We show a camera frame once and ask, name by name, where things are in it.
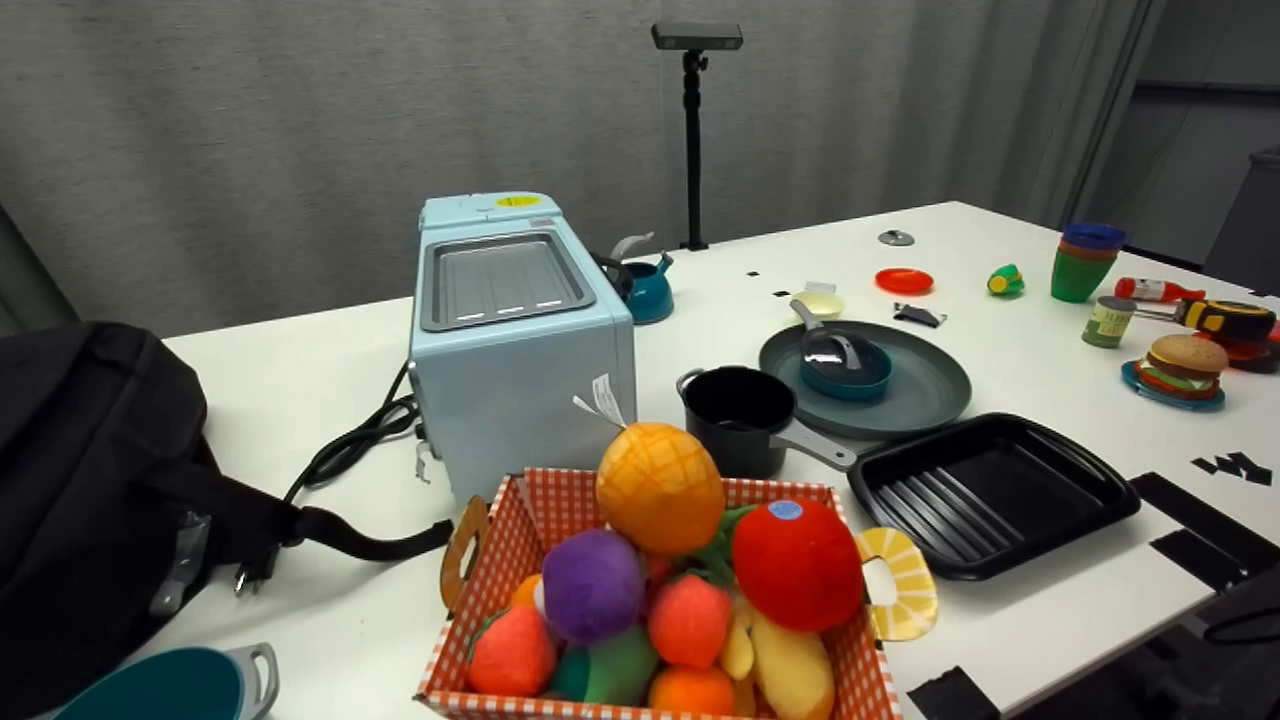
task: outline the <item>teal bowl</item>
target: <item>teal bowl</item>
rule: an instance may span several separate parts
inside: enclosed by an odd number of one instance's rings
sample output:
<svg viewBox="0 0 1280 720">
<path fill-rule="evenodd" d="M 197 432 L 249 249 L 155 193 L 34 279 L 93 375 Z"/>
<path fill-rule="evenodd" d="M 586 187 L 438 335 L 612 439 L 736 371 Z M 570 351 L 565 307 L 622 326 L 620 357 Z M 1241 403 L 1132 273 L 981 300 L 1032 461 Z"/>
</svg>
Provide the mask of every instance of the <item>teal bowl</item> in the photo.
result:
<svg viewBox="0 0 1280 720">
<path fill-rule="evenodd" d="M 273 644 L 234 650 L 172 649 L 89 685 L 55 720 L 260 720 L 275 690 Z"/>
<path fill-rule="evenodd" d="M 831 401 L 874 403 L 886 390 L 893 357 L 859 335 L 806 330 L 801 339 L 801 381 Z"/>
</svg>

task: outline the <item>pan handle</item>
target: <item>pan handle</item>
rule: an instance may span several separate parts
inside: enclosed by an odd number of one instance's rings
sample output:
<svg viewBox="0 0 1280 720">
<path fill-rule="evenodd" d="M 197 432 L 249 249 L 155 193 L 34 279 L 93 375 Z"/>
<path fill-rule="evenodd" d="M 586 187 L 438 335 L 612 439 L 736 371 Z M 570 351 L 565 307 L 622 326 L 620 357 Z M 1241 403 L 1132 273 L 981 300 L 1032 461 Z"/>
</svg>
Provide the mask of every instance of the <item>pan handle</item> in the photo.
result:
<svg viewBox="0 0 1280 720">
<path fill-rule="evenodd" d="M 850 446 L 843 446 L 831 434 L 801 425 L 797 415 L 781 432 L 771 432 L 767 443 L 771 446 L 797 446 L 797 450 L 804 450 L 811 461 L 831 465 L 836 472 L 850 472 L 850 465 L 856 465 Z"/>
</svg>

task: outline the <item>light blue toaster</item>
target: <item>light blue toaster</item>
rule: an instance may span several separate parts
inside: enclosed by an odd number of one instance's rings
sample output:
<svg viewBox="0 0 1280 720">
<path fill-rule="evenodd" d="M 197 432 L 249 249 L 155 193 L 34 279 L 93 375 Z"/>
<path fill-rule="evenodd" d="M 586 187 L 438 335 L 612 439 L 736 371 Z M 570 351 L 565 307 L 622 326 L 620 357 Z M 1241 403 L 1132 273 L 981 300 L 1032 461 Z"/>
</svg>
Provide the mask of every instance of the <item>light blue toaster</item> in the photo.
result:
<svg viewBox="0 0 1280 720">
<path fill-rule="evenodd" d="M 617 425 L 570 403 L 595 375 L 636 419 L 632 312 L 541 193 L 423 205 L 408 351 L 454 501 L 521 466 L 595 466 Z"/>
</svg>

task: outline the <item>black bag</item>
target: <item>black bag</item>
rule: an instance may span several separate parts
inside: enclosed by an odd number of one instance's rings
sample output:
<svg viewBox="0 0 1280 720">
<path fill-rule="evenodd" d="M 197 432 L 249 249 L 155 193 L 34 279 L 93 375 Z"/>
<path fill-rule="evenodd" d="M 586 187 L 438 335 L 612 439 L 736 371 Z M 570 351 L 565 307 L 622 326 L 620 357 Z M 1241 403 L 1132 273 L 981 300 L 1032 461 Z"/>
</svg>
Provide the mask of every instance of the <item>black bag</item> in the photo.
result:
<svg viewBox="0 0 1280 720">
<path fill-rule="evenodd" d="M 218 474 L 197 371 L 152 330 L 70 322 L 0 339 L 0 716 L 62 703 L 172 621 L 218 564 L 279 545 L 363 558 L 438 549 L 448 521 L 366 538 Z"/>
</svg>

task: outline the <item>burger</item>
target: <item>burger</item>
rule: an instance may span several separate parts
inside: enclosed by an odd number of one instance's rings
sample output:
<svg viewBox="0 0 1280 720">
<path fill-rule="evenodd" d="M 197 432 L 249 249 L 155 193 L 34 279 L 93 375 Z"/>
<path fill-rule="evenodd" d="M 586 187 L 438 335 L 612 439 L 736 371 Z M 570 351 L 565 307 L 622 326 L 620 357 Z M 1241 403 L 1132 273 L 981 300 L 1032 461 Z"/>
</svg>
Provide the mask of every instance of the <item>burger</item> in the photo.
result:
<svg viewBox="0 0 1280 720">
<path fill-rule="evenodd" d="M 1132 385 L 1181 403 L 1225 401 L 1220 371 L 1226 351 L 1208 335 L 1160 335 L 1143 360 L 1132 362 Z"/>
</svg>

